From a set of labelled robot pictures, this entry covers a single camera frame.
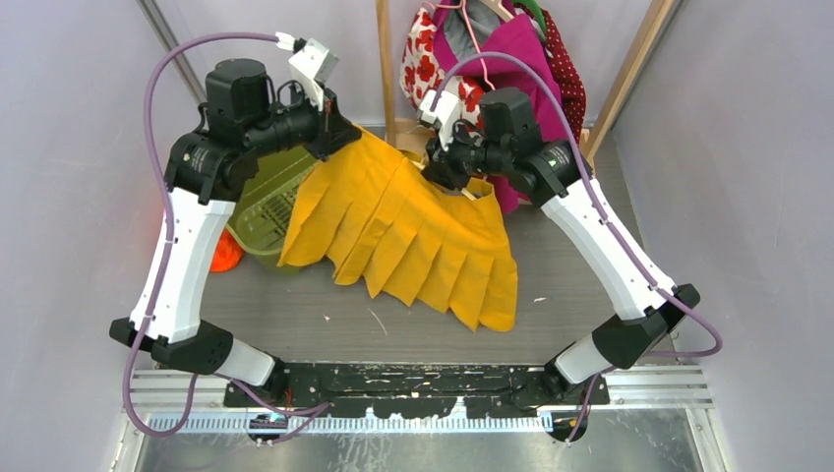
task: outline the yellow fabric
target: yellow fabric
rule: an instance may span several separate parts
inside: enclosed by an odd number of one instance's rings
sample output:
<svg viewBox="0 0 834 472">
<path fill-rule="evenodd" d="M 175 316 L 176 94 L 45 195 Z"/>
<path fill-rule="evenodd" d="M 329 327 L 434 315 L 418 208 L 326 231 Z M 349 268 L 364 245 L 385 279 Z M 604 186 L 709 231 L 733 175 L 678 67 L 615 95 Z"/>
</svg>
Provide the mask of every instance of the yellow fabric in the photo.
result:
<svg viewBox="0 0 834 472">
<path fill-rule="evenodd" d="M 506 331 L 518 274 L 493 188 L 472 179 L 470 201 L 427 182 L 400 151 L 362 139 L 301 184 L 279 266 L 328 257 L 339 285 L 364 277 L 371 297 L 451 309 L 465 325 Z"/>
</svg>

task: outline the green plastic basket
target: green plastic basket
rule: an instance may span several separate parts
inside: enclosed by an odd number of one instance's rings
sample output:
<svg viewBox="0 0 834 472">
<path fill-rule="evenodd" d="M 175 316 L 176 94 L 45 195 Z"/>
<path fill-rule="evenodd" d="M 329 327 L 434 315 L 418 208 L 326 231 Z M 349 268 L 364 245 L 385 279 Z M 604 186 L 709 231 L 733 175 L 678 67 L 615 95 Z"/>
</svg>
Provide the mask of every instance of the green plastic basket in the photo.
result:
<svg viewBox="0 0 834 472">
<path fill-rule="evenodd" d="M 298 186 L 315 163 L 303 147 L 262 157 L 258 175 L 246 183 L 240 202 L 226 224 L 243 250 L 269 269 L 283 273 L 298 270 L 278 267 L 278 259 Z"/>
</svg>

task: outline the orange object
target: orange object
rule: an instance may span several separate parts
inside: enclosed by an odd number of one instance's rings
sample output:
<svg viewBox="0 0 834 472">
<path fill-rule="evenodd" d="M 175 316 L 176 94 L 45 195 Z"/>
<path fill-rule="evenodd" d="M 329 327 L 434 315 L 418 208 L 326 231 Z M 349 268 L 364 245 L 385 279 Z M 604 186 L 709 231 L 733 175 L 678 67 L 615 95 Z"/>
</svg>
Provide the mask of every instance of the orange object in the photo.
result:
<svg viewBox="0 0 834 472">
<path fill-rule="evenodd" d="M 243 248 L 237 244 L 234 237 L 226 228 L 220 234 L 217 248 L 214 249 L 214 259 L 211 260 L 212 272 L 226 272 L 237 267 L 243 258 Z"/>
</svg>

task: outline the black mounting plate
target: black mounting plate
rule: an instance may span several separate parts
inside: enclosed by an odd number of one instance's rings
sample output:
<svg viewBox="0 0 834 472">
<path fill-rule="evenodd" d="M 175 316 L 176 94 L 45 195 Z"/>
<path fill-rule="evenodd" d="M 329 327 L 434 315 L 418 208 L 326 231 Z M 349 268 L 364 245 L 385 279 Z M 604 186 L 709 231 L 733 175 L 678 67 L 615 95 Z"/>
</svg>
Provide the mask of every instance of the black mounting plate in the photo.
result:
<svg viewBox="0 0 834 472">
<path fill-rule="evenodd" d="M 378 418 L 445 417 L 462 398 L 470 419 L 535 416 L 545 405 L 578 405 L 587 385 L 552 394 L 541 366 L 286 363 L 290 405 L 308 408 L 328 402 L 334 418 L 364 418 L 372 408 Z M 591 391 L 592 405 L 608 404 L 605 383 Z M 257 407 L 239 388 L 226 389 L 223 404 Z"/>
</svg>

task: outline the wooden pole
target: wooden pole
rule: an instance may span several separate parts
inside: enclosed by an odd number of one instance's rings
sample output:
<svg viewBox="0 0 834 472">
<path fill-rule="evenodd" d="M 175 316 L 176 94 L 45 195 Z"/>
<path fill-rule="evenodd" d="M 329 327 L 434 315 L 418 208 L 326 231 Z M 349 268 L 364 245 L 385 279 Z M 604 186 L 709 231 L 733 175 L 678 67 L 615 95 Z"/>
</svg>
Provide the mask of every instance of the wooden pole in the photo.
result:
<svg viewBox="0 0 834 472">
<path fill-rule="evenodd" d="M 396 125 L 393 112 L 393 66 L 390 59 L 390 24 L 388 1 L 377 0 L 377 34 L 380 40 L 380 67 L 383 73 L 383 104 L 386 112 L 386 142 L 396 144 Z"/>
<path fill-rule="evenodd" d="M 640 25 L 640 29 L 631 43 L 631 48 L 625 56 L 623 65 L 617 73 L 617 78 L 608 92 L 602 111 L 600 111 L 594 127 L 591 128 L 588 140 L 581 143 L 580 150 L 588 161 L 594 160 L 594 154 L 602 144 L 605 135 L 614 125 L 614 120 L 620 113 L 620 109 L 623 108 L 628 92 L 634 86 L 634 80 L 643 67 L 646 57 L 655 39 L 657 39 L 660 28 L 672 11 L 674 4 L 675 0 L 652 0 L 651 5 L 649 5 L 643 23 Z"/>
</svg>

